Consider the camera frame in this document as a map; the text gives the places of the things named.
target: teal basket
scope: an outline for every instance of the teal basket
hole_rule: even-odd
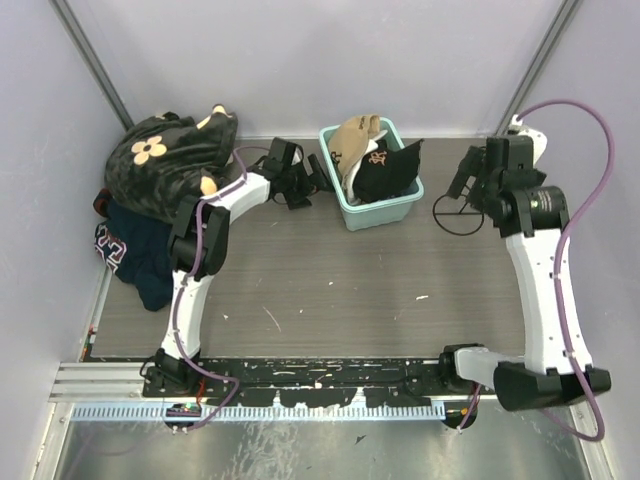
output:
[[[335,170],[331,155],[329,153],[329,140],[340,125],[334,125],[333,127],[327,127],[320,131],[320,148],[322,149],[322,155],[327,165],[327,171],[331,177],[331,182],[336,190],[336,196],[338,197],[338,203],[342,210],[342,216],[344,217],[344,223],[347,228],[352,232],[361,230],[363,228],[376,227],[378,225],[384,225],[392,222],[399,222],[407,216],[411,210],[411,205],[414,202],[420,200],[424,195],[424,187],[419,178],[416,178],[411,186],[405,192],[405,195],[390,200],[382,200],[380,202],[369,203],[366,205],[349,205],[347,198],[340,186],[340,177]],[[380,128],[387,130],[387,135],[384,139],[387,141],[387,145],[391,150],[400,150],[404,148],[404,143],[393,122],[388,118],[380,118]]]

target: tan cloth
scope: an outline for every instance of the tan cloth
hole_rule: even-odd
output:
[[[344,177],[367,151],[369,139],[380,133],[379,115],[359,115],[344,122],[329,140],[329,152]]]

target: gray wooden table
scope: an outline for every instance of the gray wooden table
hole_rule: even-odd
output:
[[[317,141],[301,144],[318,150]],[[487,222],[455,237],[431,217],[469,144],[424,143],[425,195],[400,223],[349,232],[326,193],[312,208],[269,203],[241,217],[209,290],[203,355],[435,357],[466,342],[523,353],[515,272],[498,231]],[[114,277],[94,356],[151,355],[168,314],[144,310],[135,288]]]

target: pile of clothes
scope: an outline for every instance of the pile of clothes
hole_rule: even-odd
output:
[[[405,194],[420,171],[422,140],[393,150],[379,115],[350,118],[329,140],[329,152],[351,205]]]
[[[107,160],[106,188],[94,200],[106,220],[95,229],[94,248],[114,275],[135,285],[147,310],[171,303],[167,244],[180,202],[230,183],[225,167],[237,129],[223,105],[197,124],[168,112],[129,129]]]

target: white scratch on floor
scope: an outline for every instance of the white scratch on floor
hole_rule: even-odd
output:
[[[269,315],[271,317],[271,320],[273,320],[273,323],[276,324],[276,327],[278,327],[278,330],[280,330],[280,333],[282,333],[282,329],[280,328],[280,324],[278,323],[276,318],[271,314],[271,312],[269,310],[267,310],[267,307],[265,307],[263,305],[262,308],[264,309],[265,312],[267,312],[267,315]]]

